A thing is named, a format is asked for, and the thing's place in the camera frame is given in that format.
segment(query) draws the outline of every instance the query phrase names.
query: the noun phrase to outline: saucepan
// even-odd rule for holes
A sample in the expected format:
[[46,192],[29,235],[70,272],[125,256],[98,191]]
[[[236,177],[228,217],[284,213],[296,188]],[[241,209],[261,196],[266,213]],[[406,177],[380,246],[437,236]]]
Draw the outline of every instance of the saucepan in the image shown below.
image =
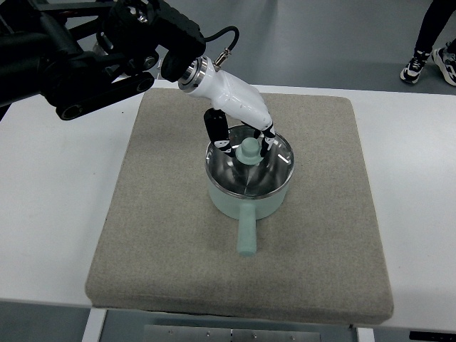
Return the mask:
[[273,214],[284,201],[294,170],[290,144],[280,134],[264,158],[244,164],[240,155],[259,154],[254,129],[238,125],[229,129],[229,141],[238,157],[230,157],[213,143],[206,150],[205,169],[209,195],[223,214],[239,220],[237,252],[243,257],[256,254],[257,220]]

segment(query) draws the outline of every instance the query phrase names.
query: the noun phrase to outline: black and white sneaker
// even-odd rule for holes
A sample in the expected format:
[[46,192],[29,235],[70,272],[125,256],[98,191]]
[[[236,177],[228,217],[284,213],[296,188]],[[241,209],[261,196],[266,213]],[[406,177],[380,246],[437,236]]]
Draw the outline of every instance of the black and white sneaker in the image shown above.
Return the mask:
[[415,55],[400,73],[400,79],[407,83],[415,84],[418,82],[421,71],[425,67],[430,53],[416,51]]
[[432,60],[442,71],[445,81],[452,86],[456,86],[456,55],[448,52],[447,43],[446,47],[438,48],[432,52]]

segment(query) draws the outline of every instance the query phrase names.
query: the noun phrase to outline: cable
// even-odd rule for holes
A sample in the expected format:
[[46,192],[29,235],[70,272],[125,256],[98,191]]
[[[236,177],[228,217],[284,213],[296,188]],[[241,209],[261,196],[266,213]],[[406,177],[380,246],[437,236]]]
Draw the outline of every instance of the cable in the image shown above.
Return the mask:
[[230,32],[230,31],[234,32],[233,42],[228,46],[228,50],[231,51],[234,48],[234,46],[236,45],[236,43],[237,43],[237,41],[239,39],[239,29],[236,26],[225,27],[224,29],[218,31],[216,34],[214,34],[214,35],[212,35],[210,37],[204,38],[204,41],[206,41],[206,42],[214,41],[215,39],[220,38],[225,33]]

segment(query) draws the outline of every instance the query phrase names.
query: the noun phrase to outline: fabric mat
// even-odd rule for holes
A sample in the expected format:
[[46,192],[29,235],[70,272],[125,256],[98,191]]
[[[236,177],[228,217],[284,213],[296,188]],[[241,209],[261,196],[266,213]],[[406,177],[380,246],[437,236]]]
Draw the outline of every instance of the fabric mat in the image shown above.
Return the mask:
[[94,306],[307,323],[377,324],[392,316],[350,101],[263,96],[296,162],[284,203],[257,222],[257,254],[236,253],[238,222],[207,193],[209,101],[152,89],[88,275]]

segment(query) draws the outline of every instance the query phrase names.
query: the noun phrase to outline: pot rim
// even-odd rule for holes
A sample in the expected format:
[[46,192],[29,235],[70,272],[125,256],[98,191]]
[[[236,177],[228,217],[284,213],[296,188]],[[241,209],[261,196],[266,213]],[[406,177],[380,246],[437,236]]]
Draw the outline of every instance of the pot rim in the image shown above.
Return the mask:
[[[235,127],[241,127],[241,126],[244,126],[244,125],[235,125],[235,126],[230,127],[229,129],[232,129],[232,128],[235,128]],[[276,132],[276,136],[279,136],[288,145],[288,147],[290,148],[290,151],[291,151],[291,156],[293,157],[293,164],[291,166],[291,171],[288,174],[288,176],[286,177],[285,182],[280,187],[278,187],[277,189],[275,189],[275,190],[273,190],[271,192],[268,192],[267,194],[264,194],[264,195],[241,195],[241,194],[237,194],[236,192],[227,190],[223,186],[221,186],[213,178],[213,176],[209,173],[209,170],[208,170],[208,167],[207,167],[207,163],[205,162],[204,163],[204,169],[206,170],[206,174],[207,174],[208,178],[210,179],[210,181],[212,182],[212,184],[215,185],[215,187],[218,190],[222,191],[223,193],[225,193],[225,194],[227,194],[229,196],[235,197],[235,198],[239,198],[241,200],[257,200],[257,199],[261,200],[261,199],[264,199],[264,198],[271,197],[271,196],[277,194],[278,192],[282,191],[285,188],[285,186],[290,182],[291,176],[293,175],[293,172],[294,172],[294,152],[293,152],[293,148],[290,146],[289,142],[286,141],[286,139],[282,135],[280,135],[278,132]],[[212,142],[210,142],[207,145],[205,156],[207,156],[207,153],[208,153],[209,148],[211,146],[214,146],[214,144],[212,144]]]

